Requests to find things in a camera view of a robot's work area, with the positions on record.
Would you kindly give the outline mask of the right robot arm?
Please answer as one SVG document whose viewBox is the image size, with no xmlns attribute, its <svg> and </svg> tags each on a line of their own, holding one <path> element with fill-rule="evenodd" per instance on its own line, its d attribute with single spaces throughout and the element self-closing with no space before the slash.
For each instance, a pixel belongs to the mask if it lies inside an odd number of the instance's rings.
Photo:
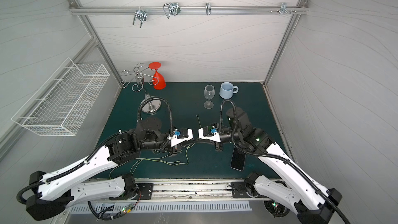
<svg viewBox="0 0 398 224">
<path fill-rule="evenodd" d="M 277 210 L 283 208 L 295 213 L 302 224 L 327 224 L 334 214 L 345 224 L 350 222 L 339 209 L 342 194 L 337 189 L 327 189 L 310 177 L 268 133 L 251 124 L 246 112 L 232 100 L 223 100 L 222 105 L 225 103 L 232 105 L 227 111 L 230 126 L 226 128 L 220 121 L 202 127 L 198 130 L 199 138 L 214 142 L 216 146 L 232 143 L 239 153 L 257 157 L 281 178 L 272 181 L 265 175 L 251 173 L 245 179 L 249 197 L 270 198 L 267 210 L 272 215 L 276 216 Z"/>
</svg>

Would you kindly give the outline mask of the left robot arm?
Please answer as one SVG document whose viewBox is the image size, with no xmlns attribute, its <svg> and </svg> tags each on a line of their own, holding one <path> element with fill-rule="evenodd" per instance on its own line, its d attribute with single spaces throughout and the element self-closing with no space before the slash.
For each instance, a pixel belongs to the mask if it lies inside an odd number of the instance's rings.
<svg viewBox="0 0 398 224">
<path fill-rule="evenodd" d="M 144 106 L 153 101 L 161 101 L 167 107 L 170 129 L 166 133 L 160 131 L 160 119 L 141 117 Z M 130 173 L 99 181 L 90 181 L 90 178 L 129 163 L 143 150 L 167 150 L 172 156 L 183 142 L 192 137 L 192 130 L 174 127 L 171 105 L 166 99 L 151 97 L 138 107 L 134 129 L 111 135 L 88 156 L 67 167 L 51 173 L 32 173 L 29 184 L 17 193 L 16 199 L 37 221 L 50 219 L 80 202 L 91 203 L 105 198 L 113 201 L 133 199 L 142 190 Z"/>
</svg>

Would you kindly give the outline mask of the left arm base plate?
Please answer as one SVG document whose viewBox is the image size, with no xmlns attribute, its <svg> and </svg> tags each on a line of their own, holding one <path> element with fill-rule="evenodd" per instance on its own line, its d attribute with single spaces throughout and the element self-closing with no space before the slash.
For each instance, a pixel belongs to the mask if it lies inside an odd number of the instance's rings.
<svg viewBox="0 0 398 224">
<path fill-rule="evenodd" d="M 137 183 L 131 190 L 125 190 L 122 195 L 118 197 L 109 197 L 112 201 L 127 201 L 127 200 L 150 200 L 152 197 L 153 184 L 152 183 Z"/>
</svg>

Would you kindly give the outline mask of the purple-edged black smartphone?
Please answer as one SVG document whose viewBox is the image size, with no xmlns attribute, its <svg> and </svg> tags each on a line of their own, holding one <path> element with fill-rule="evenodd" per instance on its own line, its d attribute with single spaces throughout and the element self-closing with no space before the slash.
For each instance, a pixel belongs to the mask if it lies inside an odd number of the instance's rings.
<svg viewBox="0 0 398 224">
<path fill-rule="evenodd" d="M 200 127 L 200 129 L 201 129 L 201 128 L 202 128 L 202 124 L 201 124 L 201 121 L 200 121 L 200 116 L 199 116 L 199 115 L 196 115 L 195 117 L 197 118 L 199 127 Z"/>
</svg>

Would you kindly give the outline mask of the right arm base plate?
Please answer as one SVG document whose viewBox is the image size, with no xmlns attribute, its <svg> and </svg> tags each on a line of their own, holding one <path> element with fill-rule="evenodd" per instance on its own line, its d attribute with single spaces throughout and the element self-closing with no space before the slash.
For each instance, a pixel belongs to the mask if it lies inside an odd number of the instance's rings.
<svg viewBox="0 0 398 224">
<path fill-rule="evenodd" d="M 232 193 L 232 197 L 240 198 L 257 198 L 259 194 L 256 192 L 252 184 L 244 181 L 233 181 L 227 186 L 227 191 Z"/>
</svg>

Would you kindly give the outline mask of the silver-edged black smartphone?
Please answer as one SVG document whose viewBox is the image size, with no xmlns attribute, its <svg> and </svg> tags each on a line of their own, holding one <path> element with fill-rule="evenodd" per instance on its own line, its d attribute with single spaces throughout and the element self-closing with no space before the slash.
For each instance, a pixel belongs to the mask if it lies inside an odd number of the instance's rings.
<svg viewBox="0 0 398 224">
<path fill-rule="evenodd" d="M 243 171 L 245 167 L 245 162 L 246 154 L 234 147 L 230 167 L 237 171 Z"/>
</svg>

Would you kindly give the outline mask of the green wired earphones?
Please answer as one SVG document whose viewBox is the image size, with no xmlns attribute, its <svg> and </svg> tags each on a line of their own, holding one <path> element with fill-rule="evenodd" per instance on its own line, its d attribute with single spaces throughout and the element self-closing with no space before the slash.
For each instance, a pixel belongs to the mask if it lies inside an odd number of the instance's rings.
<svg viewBox="0 0 398 224">
<path fill-rule="evenodd" d="M 151 158 L 137 158 L 137 161 L 130 168 L 130 172 L 129 173 L 133 174 L 142 161 L 159 162 L 159 163 L 166 164 L 168 166 L 188 165 L 189 164 L 188 150 L 190 148 L 192 148 L 193 146 L 194 146 L 194 144 L 191 144 L 191 145 L 188 145 L 188 146 L 184 146 L 184 148 L 186 148 L 186 151 L 185 151 L 185 157 L 187 159 L 186 162 L 182 162 L 180 160 L 177 160 L 177 161 L 165 161 L 165 160 L 163 160 L 163 158 L 166 158 L 166 156 L 161 157 L 161 158 L 154 158 L 154 159 L 151 159 Z"/>
<path fill-rule="evenodd" d="M 165 148 L 165 149 L 155 149 L 152 151 L 153 154 L 164 154 L 166 157 L 174 157 L 180 153 L 182 153 L 183 149 L 191 148 L 194 145 L 193 142 L 183 142 L 173 147 Z"/>
</svg>

